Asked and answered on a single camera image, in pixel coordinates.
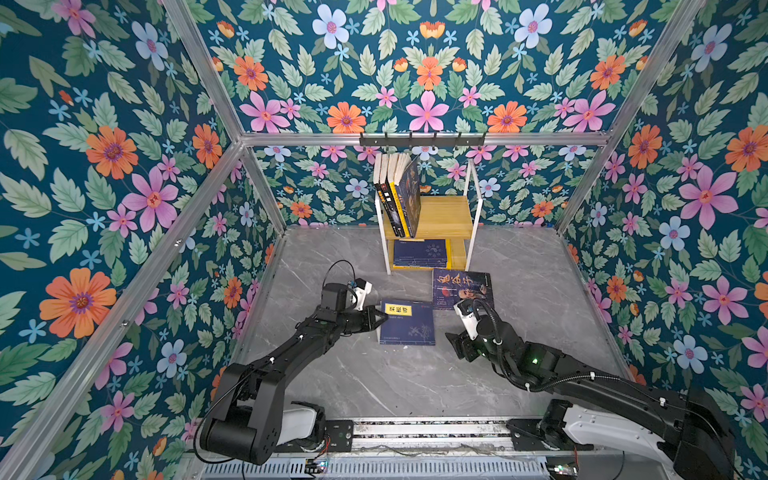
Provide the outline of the navy book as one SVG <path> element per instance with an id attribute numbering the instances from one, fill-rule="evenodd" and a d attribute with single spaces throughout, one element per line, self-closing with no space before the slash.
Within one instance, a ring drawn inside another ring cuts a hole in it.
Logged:
<path id="1" fill-rule="evenodd" d="M 434 346 L 433 306 L 429 302 L 383 300 L 381 310 L 388 319 L 377 330 L 381 345 Z"/>
<path id="2" fill-rule="evenodd" d="M 395 240 L 393 244 L 395 267 L 446 268 L 449 265 L 446 240 Z"/>

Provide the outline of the purple book underneath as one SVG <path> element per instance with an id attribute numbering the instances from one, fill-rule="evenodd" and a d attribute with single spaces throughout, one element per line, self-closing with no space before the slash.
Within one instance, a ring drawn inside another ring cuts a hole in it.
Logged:
<path id="1" fill-rule="evenodd" d="M 494 306 L 492 278 L 485 272 L 434 269 L 432 291 L 436 310 L 452 310 L 465 299 L 480 299 Z"/>

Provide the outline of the black wolf cover book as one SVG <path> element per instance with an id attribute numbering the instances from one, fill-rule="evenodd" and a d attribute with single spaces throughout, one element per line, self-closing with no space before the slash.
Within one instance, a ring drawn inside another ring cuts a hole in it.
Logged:
<path id="1" fill-rule="evenodd" d="M 392 197 L 392 191 L 389 187 L 389 182 L 387 180 L 387 173 L 388 173 L 388 165 L 389 165 L 389 155 L 383 154 L 383 165 L 381 168 L 381 186 L 384 193 L 385 201 L 386 201 L 386 210 L 387 210 L 387 216 L 391 225 L 391 228 L 393 230 L 393 233 L 396 237 L 400 237 L 403 233 L 402 226 L 400 224 L 400 218 L 397 211 L 397 207 L 395 205 L 395 201 Z"/>

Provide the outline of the purple portrait book top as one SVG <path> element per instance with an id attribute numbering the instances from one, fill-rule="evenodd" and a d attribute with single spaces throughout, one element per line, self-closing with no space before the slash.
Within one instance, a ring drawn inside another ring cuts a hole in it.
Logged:
<path id="1" fill-rule="evenodd" d="M 420 175 L 418 164 L 409 153 L 401 153 L 395 182 L 408 238 L 417 236 L 420 213 Z"/>

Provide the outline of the yellow cartoon book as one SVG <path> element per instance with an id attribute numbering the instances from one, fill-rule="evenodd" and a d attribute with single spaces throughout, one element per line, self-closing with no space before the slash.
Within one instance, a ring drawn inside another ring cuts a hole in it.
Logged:
<path id="1" fill-rule="evenodd" d="M 410 231 L 409 231 L 403 203 L 400 200 L 400 196 L 397 190 L 397 174 L 398 174 L 399 166 L 401 163 L 401 158 L 402 158 L 401 153 L 393 153 L 389 156 L 387 180 L 389 182 L 389 187 L 392 191 L 392 197 L 395 201 L 395 205 L 397 207 L 397 211 L 400 218 L 400 224 L 402 226 L 403 233 L 399 238 L 406 239 L 410 237 Z"/>

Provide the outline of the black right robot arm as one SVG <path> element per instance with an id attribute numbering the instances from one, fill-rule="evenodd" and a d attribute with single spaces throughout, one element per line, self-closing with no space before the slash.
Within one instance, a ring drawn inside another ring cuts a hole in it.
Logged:
<path id="1" fill-rule="evenodd" d="M 538 423 L 545 443 L 633 453 L 682 479 L 734 477 L 734 433 L 705 389 L 693 386 L 687 394 L 654 389 L 525 341 L 483 300 L 461 300 L 454 310 L 464 330 L 446 337 L 458 358 L 483 357 L 514 387 L 553 395 Z"/>

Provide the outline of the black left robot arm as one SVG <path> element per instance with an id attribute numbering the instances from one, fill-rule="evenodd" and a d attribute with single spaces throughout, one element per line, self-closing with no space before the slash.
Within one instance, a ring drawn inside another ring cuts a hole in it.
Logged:
<path id="1" fill-rule="evenodd" d="M 195 447 L 226 459 L 262 465 L 285 444 L 304 449 L 328 444 L 325 409 L 285 404 L 289 384 L 345 336 L 368 333 L 388 315 L 365 303 L 372 284 L 362 278 L 326 283 L 320 303 L 272 352 L 248 364 L 233 363 L 221 375 L 213 403 L 196 434 Z"/>

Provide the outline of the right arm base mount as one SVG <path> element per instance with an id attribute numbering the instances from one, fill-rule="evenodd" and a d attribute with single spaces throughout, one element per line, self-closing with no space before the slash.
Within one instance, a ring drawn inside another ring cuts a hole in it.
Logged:
<path id="1" fill-rule="evenodd" d="M 540 419 L 518 418 L 509 419 L 505 427 L 510 433 L 510 439 L 515 451 L 562 451 L 576 450 L 594 451 L 592 444 L 577 444 L 560 430 L 540 426 Z"/>

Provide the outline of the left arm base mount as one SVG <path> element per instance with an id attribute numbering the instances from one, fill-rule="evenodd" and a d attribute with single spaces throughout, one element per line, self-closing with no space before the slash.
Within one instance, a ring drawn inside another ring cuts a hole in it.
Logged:
<path id="1" fill-rule="evenodd" d="M 321 453 L 352 451 L 355 423 L 352 420 L 326 420 L 322 430 L 315 429 L 304 439 L 276 447 L 276 453 Z"/>

